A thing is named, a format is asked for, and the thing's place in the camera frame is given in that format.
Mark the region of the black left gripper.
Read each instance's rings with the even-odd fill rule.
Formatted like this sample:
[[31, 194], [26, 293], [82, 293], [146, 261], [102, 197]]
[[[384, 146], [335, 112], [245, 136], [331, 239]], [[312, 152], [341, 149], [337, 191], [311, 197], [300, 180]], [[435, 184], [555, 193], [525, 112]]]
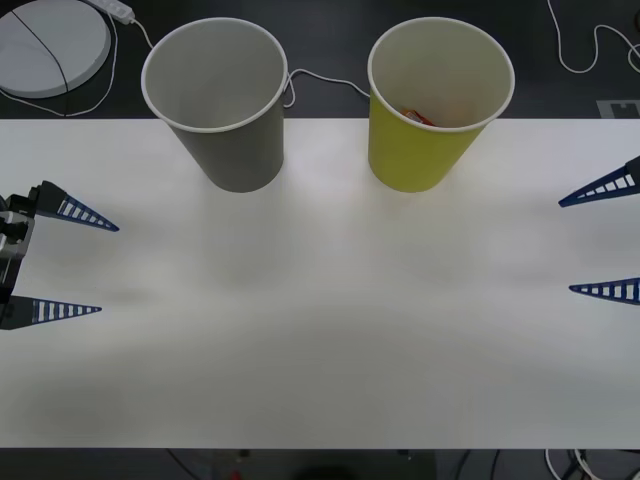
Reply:
[[40, 216], [118, 232], [119, 228], [65, 190], [49, 181], [32, 187], [29, 198], [11, 195], [1, 200], [1, 329], [15, 330], [101, 312], [97, 306], [11, 296], [21, 262]]

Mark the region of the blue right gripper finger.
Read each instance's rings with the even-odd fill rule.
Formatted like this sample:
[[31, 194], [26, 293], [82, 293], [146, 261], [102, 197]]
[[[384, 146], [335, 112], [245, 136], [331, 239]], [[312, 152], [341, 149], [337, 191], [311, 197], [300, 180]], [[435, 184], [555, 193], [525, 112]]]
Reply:
[[617, 303], [639, 305], [640, 278], [627, 278], [596, 283], [573, 284], [569, 290], [585, 296]]
[[639, 158], [594, 180], [561, 199], [562, 208], [639, 194]]

